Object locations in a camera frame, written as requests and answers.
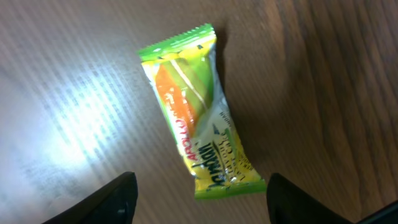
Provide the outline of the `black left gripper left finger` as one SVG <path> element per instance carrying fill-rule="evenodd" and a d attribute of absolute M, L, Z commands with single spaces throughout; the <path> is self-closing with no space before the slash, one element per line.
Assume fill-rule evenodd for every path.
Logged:
<path fill-rule="evenodd" d="M 131 224 L 138 198 L 135 173 L 125 172 L 44 224 Z"/>

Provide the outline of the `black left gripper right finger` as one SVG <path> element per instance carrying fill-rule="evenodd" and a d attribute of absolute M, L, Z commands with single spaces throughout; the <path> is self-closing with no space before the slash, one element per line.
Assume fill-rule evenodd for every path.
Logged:
<path fill-rule="evenodd" d="M 266 198 L 272 224 L 349 223 L 279 173 L 271 175 Z"/>

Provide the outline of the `green pandan cake packet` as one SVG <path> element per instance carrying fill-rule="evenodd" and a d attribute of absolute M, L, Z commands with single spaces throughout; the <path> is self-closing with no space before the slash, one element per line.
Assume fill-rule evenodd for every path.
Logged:
<path fill-rule="evenodd" d="M 213 26 L 203 24 L 139 51 L 200 200 L 266 191 L 231 117 L 216 69 L 216 41 Z"/>

